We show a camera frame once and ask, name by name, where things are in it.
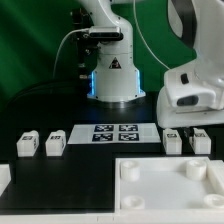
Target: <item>black surface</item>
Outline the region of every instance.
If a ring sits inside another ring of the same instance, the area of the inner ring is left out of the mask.
[[[12,181],[0,200],[0,214],[62,214],[114,211],[115,159],[166,156],[161,144],[67,145],[60,158],[47,158],[50,132],[74,124],[151,123],[157,93],[128,109],[105,109],[75,95],[30,95],[0,115],[0,162],[9,163]],[[223,126],[204,127],[212,138],[212,159],[223,159]],[[37,130],[40,146],[33,158],[18,158],[16,142]],[[182,156],[194,156],[188,142]]]

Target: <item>warning label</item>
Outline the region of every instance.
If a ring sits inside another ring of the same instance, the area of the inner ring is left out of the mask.
[[[109,68],[110,69],[121,69],[121,65],[120,65],[119,61],[117,60],[117,58],[114,58],[114,60],[112,61]]]

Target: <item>black panel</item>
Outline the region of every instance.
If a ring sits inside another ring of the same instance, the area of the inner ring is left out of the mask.
[[[183,106],[195,106],[198,104],[199,98],[198,96],[188,96],[188,97],[184,97],[181,98],[177,101],[177,105],[179,107],[183,107]]]
[[[192,0],[171,0],[183,24],[180,38],[188,47],[193,48],[197,32],[197,18]]]
[[[189,83],[189,80],[188,80],[188,77],[187,77],[187,74],[186,73],[182,74],[180,76],[180,78],[181,78],[181,82],[182,82],[183,85],[186,85],[186,84]]]

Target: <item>white paper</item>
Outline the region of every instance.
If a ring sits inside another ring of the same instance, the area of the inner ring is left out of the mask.
[[[68,144],[160,143],[154,123],[75,125]]]

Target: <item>white cube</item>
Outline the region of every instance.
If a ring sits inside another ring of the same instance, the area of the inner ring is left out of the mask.
[[[204,129],[194,128],[194,136],[189,138],[195,154],[210,154],[212,141]]]
[[[62,156],[64,148],[66,146],[65,132],[51,132],[45,145],[47,156]]]
[[[39,134],[37,131],[25,132],[17,142],[17,152],[19,157],[34,156],[39,146]]]
[[[182,140],[178,131],[165,129],[163,131],[163,145],[167,155],[181,155]]]

